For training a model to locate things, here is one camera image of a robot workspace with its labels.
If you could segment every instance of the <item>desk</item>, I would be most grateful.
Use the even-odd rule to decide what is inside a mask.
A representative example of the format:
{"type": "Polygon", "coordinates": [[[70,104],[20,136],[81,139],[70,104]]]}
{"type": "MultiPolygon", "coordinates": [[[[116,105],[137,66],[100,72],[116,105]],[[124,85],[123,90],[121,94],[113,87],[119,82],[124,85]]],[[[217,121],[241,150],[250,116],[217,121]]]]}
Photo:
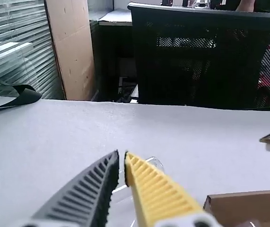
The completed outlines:
{"type": "Polygon", "coordinates": [[[98,20],[101,26],[132,26],[131,11],[116,9],[98,20]]]}
{"type": "Polygon", "coordinates": [[[59,100],[0,112],[0,227],[115,149],[156,156],[201,205],[208,194],[270,190],[270,146],[258,141],[268,133],[270,112],[59,100]]]}

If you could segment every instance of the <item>window blinds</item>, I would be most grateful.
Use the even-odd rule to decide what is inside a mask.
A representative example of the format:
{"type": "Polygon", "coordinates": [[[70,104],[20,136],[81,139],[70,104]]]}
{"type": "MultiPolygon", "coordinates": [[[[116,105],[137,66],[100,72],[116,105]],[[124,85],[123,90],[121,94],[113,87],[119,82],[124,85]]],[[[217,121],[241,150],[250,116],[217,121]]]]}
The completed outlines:
{"type": "MultiPolygon", "coordinates": [[[[0,79],[64,99],[43,0],[0,0],[0,79]]],[[[15,96],[0,86],[0,96],[15,96]]]]}

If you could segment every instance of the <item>person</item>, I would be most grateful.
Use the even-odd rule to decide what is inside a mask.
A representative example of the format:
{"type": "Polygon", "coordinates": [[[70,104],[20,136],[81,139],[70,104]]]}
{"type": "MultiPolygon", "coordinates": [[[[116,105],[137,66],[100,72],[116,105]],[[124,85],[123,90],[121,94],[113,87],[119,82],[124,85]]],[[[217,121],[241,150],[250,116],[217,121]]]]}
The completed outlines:
{"type": "Polygon", "coordinates": [[[211,0],[212,9],[270,13],[270,0],[211,0]]]}

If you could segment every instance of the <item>brown cardboard box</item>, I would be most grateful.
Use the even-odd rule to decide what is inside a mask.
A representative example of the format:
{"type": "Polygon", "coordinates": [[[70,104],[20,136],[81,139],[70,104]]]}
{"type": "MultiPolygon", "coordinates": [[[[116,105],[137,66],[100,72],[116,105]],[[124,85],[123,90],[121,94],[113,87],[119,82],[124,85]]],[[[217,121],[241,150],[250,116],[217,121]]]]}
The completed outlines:
{"type": "Polygon", "coordinates": [[[270,227],[270,191],[209,195],[203,208],[224,227],[257,227],[242,225],[254,220],[270,227]]]}
{"type": "Polygon", "coordinates": [[[68,100],[90,100],[94,57],[87,0],[45,0],[68,100]]]}

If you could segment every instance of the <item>mesh chair back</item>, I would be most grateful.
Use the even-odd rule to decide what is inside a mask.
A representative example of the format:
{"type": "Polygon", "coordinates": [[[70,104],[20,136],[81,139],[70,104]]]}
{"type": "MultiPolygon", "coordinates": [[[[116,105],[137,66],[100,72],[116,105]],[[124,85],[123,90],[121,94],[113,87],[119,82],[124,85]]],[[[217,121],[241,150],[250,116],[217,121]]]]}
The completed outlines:
{"type": "Polygon", "coordinates": [[[270,13],[129,9],[140,103],[270,107],[270,13]]]}

